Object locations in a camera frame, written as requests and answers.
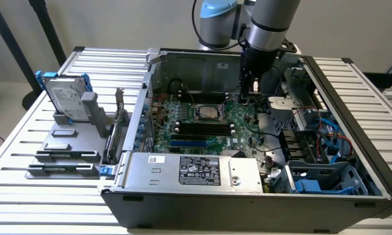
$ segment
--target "black pole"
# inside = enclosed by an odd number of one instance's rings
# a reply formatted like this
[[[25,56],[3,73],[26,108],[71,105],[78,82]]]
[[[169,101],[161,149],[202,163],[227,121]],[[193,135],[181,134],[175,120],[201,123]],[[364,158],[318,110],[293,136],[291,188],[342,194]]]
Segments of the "black pole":
[[[0,12],[0,35],[5,41],[5,44],[7,46],[7,49],[10,50],[14,60],[18,64],[18,67],[21,69],[21,72],[25,75],[25,78],[29,82],[29,85],[31,87],[31,92],[26,94],[22,100],[22,106],[25,109],[29,109],[33,102],[35,101],[35,98],[38,97],[41,93],[41,88],[38,86],[38,83],[34,78],[33,70],[29,66],[27,60],[25,58],[25,55],[19,49],[19,46],[17,44],[17,41],[14,39],[13,33],[6,25],[5,19],[2,17],[2,14]]]
[[[41,27],[45,31],[46,38],[47,38],[54,56],[57,58],[58,64],[59,66],[62,66],[66,60],[66,57],[63,54],[57,32],[54,31],[53,24],[49,18],[45,0],[29,0],[29,3],[35,12]]]

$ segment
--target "blue memory slot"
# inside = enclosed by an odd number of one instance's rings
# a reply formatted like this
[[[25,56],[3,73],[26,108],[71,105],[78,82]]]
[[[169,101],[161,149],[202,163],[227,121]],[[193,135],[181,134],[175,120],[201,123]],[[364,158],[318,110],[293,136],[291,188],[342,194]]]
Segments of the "blue memory slot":
[[[191,147],[205,147],[206,141],[170,141],[170,146],[191,146]]]

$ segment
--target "motherboard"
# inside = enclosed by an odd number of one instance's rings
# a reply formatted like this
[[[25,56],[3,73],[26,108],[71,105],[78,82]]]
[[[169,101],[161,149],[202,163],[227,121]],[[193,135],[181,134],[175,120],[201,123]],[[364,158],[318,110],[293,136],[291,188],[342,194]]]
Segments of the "motherboard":
[[[265,164],[257,110],[237,94],[155,94],[151,104],[155,153],[255,158]]]

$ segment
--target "white wall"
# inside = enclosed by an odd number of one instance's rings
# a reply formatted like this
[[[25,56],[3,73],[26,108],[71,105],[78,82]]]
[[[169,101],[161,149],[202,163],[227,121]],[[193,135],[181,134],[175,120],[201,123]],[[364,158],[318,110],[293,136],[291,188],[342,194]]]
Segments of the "white wall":
[[[66,55],[74,46],[197,48],[190,24],[191,2],[46,0]],[[0,9],[31,69],[57,70],[27,1],[0,0]],[[303,54],[350,57],[364,71],[382,71],[392,61],[392,0],[301,0],[287,39]],[[1,37],[0,80],[23,81]]]

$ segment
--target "white label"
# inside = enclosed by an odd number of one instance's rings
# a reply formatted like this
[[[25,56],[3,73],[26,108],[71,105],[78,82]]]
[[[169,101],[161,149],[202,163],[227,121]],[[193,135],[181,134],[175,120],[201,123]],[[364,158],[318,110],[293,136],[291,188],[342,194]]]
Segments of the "white label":
[[[165,156],[149,156],[147,157],[149,163],[163,163],[163,161],[165,161]]]
[[[51,88],[51,93],[65,116],[74,121],[87,121],[89,119],[81,103],[81,97],[78,97],[78,93],[74,89],[54,87]]]
[[[215,68],[217,68],[217,69],[223,69],[223,70],[226,70],[226,69],[227,69],[227,63],[217,63]]]

